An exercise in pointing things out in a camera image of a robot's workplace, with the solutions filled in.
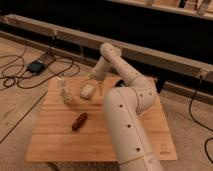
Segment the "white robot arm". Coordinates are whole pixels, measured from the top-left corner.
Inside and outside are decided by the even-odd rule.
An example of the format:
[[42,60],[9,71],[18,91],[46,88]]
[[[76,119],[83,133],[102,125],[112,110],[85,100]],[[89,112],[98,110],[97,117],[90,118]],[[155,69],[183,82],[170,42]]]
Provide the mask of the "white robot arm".
[[116,46],[104,42],[100,53],[90,78],[103,81],[113,67],[125,84],[109,89],[103,98],[104,116],[120,171],[163,171],[139,120],[156,101],[154,84],[126,62]]

